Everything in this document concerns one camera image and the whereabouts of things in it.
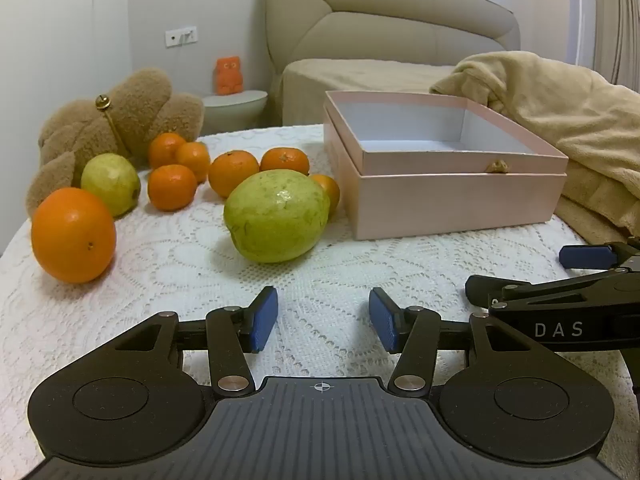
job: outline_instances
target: gray ribbed plate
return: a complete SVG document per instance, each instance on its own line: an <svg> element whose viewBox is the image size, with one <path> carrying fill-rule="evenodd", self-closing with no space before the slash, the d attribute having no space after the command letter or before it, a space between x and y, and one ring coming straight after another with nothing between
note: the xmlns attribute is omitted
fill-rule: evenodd
<svg viewBox="0 0 640 480"><path fill-rule="evenodd" d="M267 378L218 403L202 430L150 462L93 468L45 462L47 480L614 480L585 458L554 468L492 462L443 430L429 405L376 379Z"/></svg>

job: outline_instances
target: round nightstand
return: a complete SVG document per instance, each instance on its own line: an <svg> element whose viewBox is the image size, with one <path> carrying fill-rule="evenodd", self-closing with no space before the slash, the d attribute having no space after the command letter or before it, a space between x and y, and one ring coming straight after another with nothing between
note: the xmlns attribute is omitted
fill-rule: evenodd
<svg viewBox="0 0 640 480"><path fill-rule="evenodd" d="M202 136L247 130L255 126L267 102L267 92L245 90L238 94L205 97Z"/></svg>

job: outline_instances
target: white switch plate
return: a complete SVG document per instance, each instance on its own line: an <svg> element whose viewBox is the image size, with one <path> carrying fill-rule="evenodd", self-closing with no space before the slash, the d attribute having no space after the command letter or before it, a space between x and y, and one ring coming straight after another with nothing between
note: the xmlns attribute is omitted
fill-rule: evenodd
<svg viewBox="0 0 640 480"><path fill-rule="evenodd" d="M164 33L164 44L167 47L186 45L198 41L197 27L176 28Z"/></svg>

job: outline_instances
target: headboard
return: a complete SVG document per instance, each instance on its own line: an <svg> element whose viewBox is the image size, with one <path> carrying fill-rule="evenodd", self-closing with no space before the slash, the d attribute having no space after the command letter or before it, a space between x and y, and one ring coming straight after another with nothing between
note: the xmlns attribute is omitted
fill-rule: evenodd
<svg viewBox="0 0 640 480"><path fill-rule="evenodd" d="M309 58L456 65L520 49L514 15L488 0L266 0L266 34L276 76Z"/></svg>

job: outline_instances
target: teddy bear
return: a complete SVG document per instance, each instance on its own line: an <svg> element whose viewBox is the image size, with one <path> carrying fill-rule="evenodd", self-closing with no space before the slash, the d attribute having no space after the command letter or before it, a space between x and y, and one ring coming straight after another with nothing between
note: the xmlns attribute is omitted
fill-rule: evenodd
<svg viewBox="0 0 640 480"><path fill-rule="evenodd" d="M94 156L117 153L139 164L159 134L176 132L191 142L203 120L202 100L172 94L171 81L157 68L134 72L95 100L69 102L40 131L40 169L27 192L28 215L55 190L79 187L82 170Z"/></svg>

